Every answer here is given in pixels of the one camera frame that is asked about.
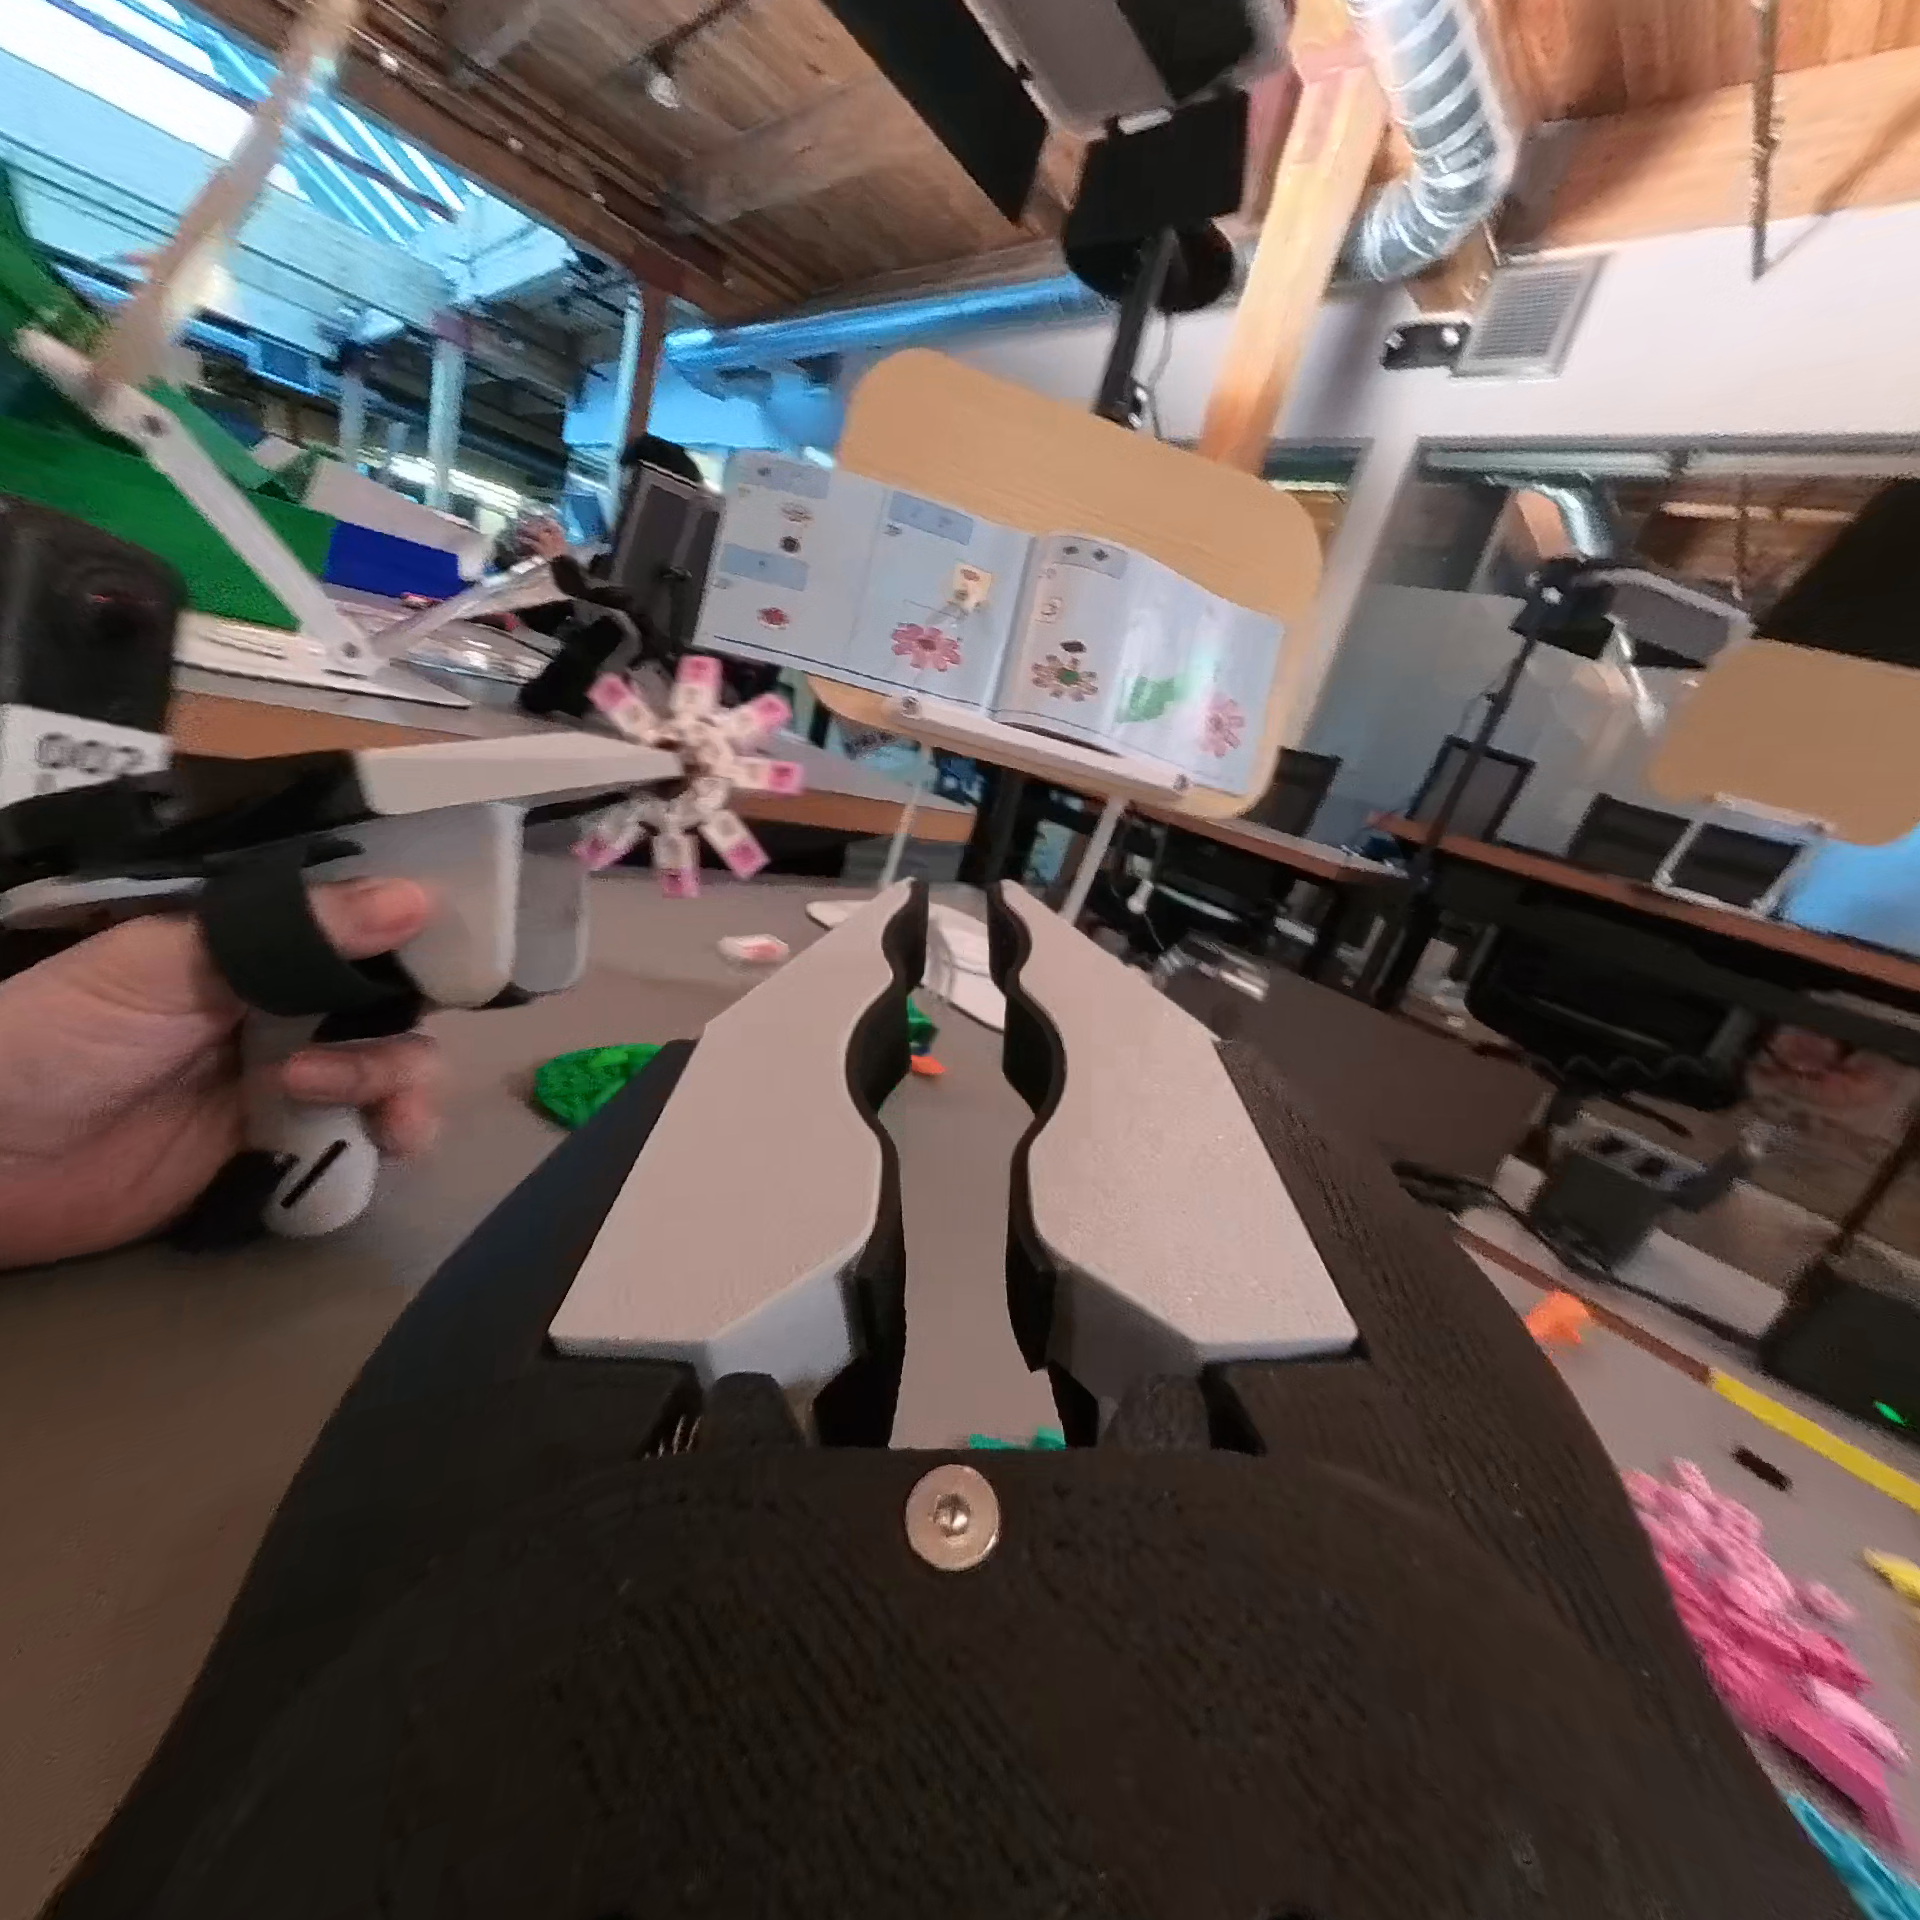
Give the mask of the tan board stand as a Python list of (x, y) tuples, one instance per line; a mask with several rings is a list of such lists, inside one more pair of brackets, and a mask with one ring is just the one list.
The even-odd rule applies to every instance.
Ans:
[(1652, 886), (1683, 884), (1708, 832), (1798, 838), (1770, 896), (1790, 926), (1915, 951), (1918, 671), (1914, 665), (1745, 636), (1674, 710), (1649, 784), (1695, 820)]

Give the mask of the black power bank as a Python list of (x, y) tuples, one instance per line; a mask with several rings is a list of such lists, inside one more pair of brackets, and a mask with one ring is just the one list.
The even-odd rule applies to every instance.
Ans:
[(1914, 1283), (1815, 1262), (1784, 1295), (1758, 1343), (1761, 1372), (1827, 1407), (1918, 1441)]

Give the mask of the yellow strip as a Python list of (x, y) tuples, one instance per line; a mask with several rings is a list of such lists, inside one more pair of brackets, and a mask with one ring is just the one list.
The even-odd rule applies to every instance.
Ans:
[(1722, 1401), (1740, 1407), (1748, 1419), (1763, 1424), (1771, 1433), (1778, 1433), (1814, 1455), (1830, 1461), (1839, 1471), (1850, 1473), (1886, 1499), (1918, 1512), (1918, 1478), (1894, 1468), (1882, 1455), (1850, 1441), (1833, 1429), (1814, 1422), (1808, 1414), (1777, 1401), (1755, 1384), (1719, 1366), (1708, 1372), (1708, 1387)]

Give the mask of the wall vent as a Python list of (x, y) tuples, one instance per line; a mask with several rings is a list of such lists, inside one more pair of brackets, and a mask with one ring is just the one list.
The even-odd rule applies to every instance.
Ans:
[(1499, 268), (1473, 310), (1454, 377), (1560, 377), (1607, 265), (1606, 253), (1539, 255)]

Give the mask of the black charger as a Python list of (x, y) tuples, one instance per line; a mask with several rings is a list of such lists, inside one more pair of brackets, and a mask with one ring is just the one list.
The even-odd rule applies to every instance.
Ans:
[(1622, 1131), (1567, 1143), (1527, 1199), (1521, 1222), (1564, 1263), (1615, 1273), (1678, 1215), (1713, 1212), (1758, 1164), (1767, 1133), (1740, 1135), (1708, 1164)]

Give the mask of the silver air duct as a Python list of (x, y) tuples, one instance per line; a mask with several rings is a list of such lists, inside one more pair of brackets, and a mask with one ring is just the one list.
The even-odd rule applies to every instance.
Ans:
[(1474, 1), (1352, 1), (1404, 172), (1363, 205), (1337, 281), (1394, 283), (1435, 270), (1503, 205), (1521, 132)]

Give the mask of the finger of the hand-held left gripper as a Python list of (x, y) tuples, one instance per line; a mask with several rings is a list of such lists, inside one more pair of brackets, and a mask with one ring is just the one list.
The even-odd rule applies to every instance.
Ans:
[(561, 995), (588, 958), (591, 872), (577, 840), (582, 825), (551, 807), (530, 807), (520, 832), (516, 995)]
[(558, 732), (359, 752), (352, 767), (371, 809), (352, 827), (352, 875), (414, 880), (436, 903), (398, 948), (403, 971), (430, 1008), (481, 1009), (516, 995), (526, 812), (582, 820), (679, 763), (627, 739)]

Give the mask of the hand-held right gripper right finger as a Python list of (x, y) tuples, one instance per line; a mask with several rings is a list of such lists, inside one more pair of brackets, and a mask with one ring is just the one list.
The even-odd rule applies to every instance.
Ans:
[(1030, 1368), (1086, 1397), (1361, 1332), (1212, 1031), (1016, 881), (991, 893), (1001, 1073), (1030, 1120), (1007, 1300)]

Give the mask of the pile of pink lego pieces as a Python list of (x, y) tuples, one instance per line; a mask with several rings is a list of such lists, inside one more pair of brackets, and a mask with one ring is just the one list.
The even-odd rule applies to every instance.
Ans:
[(1790, 1575), (1761, 1515), (1719, 1492), (1697, 1462), (1626, 1471), (1624, 1488), (1727, 1709), (1840, 1800), (1868, 1837), (1906, 1856), (1894, 1785), (1911, 1756), (1868, 1697), (1868, 1670), (1848, 1638), (1852, 1607)]

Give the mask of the green lego plant model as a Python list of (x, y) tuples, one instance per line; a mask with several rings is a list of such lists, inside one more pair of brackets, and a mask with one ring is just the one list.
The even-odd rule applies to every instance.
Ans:
[[(916, 997), (908, 997), (906, 1004), (906, 1035), (912, 1073), (945, 1073), (945, 1065), (936, 1059), (940, 1027), (926, 1014)], [(664, 1046), (652, 1043), (566, 1052), (535, 1070), (530, 1105), (544, 1120), (574, 1131), (601, 1113), (662, 1052)]]

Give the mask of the lego instruction booklet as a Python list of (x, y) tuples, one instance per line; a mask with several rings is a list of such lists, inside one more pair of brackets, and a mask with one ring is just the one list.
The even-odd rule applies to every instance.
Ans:
[(1241, 793), (1283, 632), (1115, 537), (739, 449), (695, 640)]

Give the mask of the pink lego flower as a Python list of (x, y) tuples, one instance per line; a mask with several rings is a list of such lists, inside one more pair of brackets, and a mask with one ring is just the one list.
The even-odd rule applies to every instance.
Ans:
[(770, 857), (736, 812), (736, 796), (793, 799), (806, 790), (806, 767), (774, 759), (766, 742), (788, 718), (786, 700), (764, 693), (748, 704), (722, 707), (719, 657), (683, 655), (665, 709), (657, 709), (639, 684), (601, 673), (588, 687), (591, 707), (631, 745), (665, 752), (675, 774), (599, 809), (572, 853), (591, 872), (601, 872), (635, 847), (648, 847), (657, 884), (668, 897), (702, 891), (704, 853), (736, 878), (753, 880)]

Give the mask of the grey device on tripod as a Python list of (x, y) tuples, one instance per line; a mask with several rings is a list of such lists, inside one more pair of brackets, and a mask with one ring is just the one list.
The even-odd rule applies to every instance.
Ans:
[(1599, 797), (1644, 799), (1670, 723), (1748, 636), (1708, 585), (1609, 558), (1542, 559), (1512, 622), (1515, 654), (1479, 733), (1529, 760), (1503, 838), (1564, 849)]

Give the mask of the green lego baseplates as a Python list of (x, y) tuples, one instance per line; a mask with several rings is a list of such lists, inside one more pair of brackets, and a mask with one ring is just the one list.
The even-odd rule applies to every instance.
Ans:
[[(298, 616), (188, 495), (126, 439), (97, 424), (17, 351), (22, 329), (95, 350), (108, 319), (32, 237), (3, 172), (3, 491), (136, 543), (183, 585), (191, 612), (294, 631)], [(310, 509), (191, 390), (156, 380), (148, 396), (233, 483), (304, 572), (322, 582), (337, 518)]]

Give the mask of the background desk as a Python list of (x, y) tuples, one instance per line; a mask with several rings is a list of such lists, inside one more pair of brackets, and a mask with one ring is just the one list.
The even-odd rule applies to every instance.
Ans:
[(1422, 827), (1399, 815), (1378, 817), (1378, 827), (1409, 853), (1409, 878), (1418, 884), (1406, 919), (1383, 940), (1364, 979), (1378, 1005), (1406, 995), (1440, 920), (1454, 919), (1571, 943), (1674, 985), (1782, 991), (1790, 1001), (1840, 995), (1905, 1014), (1918, 1009), (1918, 965), (1910, 956), (1728, 904), (1676, 900), (1642, 880), (1468, 833), (1452, 832), (1430, 849)]

